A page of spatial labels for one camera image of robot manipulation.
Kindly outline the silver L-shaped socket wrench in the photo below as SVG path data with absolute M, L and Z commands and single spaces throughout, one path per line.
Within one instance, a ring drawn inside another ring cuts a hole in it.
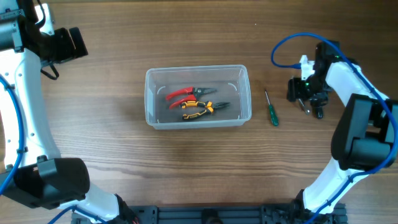
M 305 105 L 304 101 L 302 99 L 298 99 L 298 103 L 300 105 L 300 108 L 302 111 L 306 114 L 309 115 L 311 113 L 310 109 Z

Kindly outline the black red screwdriver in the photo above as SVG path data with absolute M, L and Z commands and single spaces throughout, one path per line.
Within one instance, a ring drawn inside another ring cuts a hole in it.
M 323 105 L 313 105 L 314 116 L 317 119 L 323 119 Z

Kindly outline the green handled screwdriver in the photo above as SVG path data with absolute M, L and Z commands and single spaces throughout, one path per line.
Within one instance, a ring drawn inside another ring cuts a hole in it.
M 266 96 L 266 100 L 267 100 L 267 104 L 268 104 L 268 109 L 269 109 L 269 114 L 270 114 L 270 118 L 271 118 L 271 123 L 274 126 L 278 126 L 279 125 L 279 120 L 278 120 L 278 117 L 276 115 L 274 106 L 272 105 L 272 103 L 270 101 L 270 98 L 269 98 L 267 90 L 265 90 L 265 96 Z

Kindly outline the orange black long-nose pliers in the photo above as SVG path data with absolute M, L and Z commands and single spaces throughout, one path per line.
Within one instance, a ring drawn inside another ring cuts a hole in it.
M 229 102 L 214 103 L 212 101 L 186 101 L 180 104 L 181 109 L 200 108 L 200 111 L 192 114 L 183 114 L 184 121 L 193 121 L 205 115 L 213 114 L 216 110 L 226 108 L 230 105 Z

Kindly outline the red handled pruning shears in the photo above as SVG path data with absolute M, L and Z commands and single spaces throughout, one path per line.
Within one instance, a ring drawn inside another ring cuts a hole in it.
M 197 101 L 199 100 L 203 95 L 207 95 L 210 93 L 216 92 L 216 88 L 195 88 L 193 86 L 187 87 L 187 88 L 182 88 L 180 90 L 174 91 L 170 94 L 168 94 L 165 99 L 166 100 L 171 100 L 172 98 L 180 95 L 185 95 L 185 98 L 179 99 L 178 101 L 172 103 L 169 106 L 169 109 L 172 109 L 174 107 L 177 107 L 181 105 L 184 102 L 188 101 Z

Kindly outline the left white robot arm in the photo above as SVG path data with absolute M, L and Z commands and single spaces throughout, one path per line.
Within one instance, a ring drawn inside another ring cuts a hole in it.
M 53 27 L 47 4 L 1 2 L 1 119 L 6 140 L 1 195 L 29 208 L 76 212 L 92 223 L 135 223 L 116 194 L 90 182 L 79 158 L 60 154 L 49 128 L 41 78 L 87 55 L 80 30 Z

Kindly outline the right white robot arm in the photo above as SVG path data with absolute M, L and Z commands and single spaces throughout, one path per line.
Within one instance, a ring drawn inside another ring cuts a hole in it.
M 391 166 L 397 156 L 397 102 L 377 90 L 351 58 L 344 58 L 335 41 L 317 44 L 315 59 L 303 55 L 299 78 L 288 82 L 290 102 L 308 101 L 321 119 L 329 92 L 335 91 L 345 106 L 331 139 L 331 159 L 316 181 L 292 202 L 295 221 L 324 222 L 342 196 L 377 167 Z

